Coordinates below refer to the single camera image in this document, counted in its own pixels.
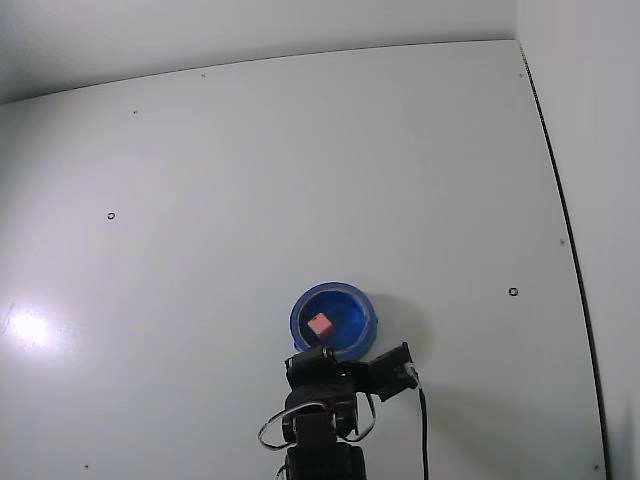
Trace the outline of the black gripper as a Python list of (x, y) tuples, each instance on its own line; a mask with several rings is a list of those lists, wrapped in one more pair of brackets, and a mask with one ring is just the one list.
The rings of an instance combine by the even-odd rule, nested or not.
[(371, 392), (369, 366), (365, 362), (339, 360), (331, 347), (315, 347), (284, 361), (291, 393), (311, 396), (331, 392)]

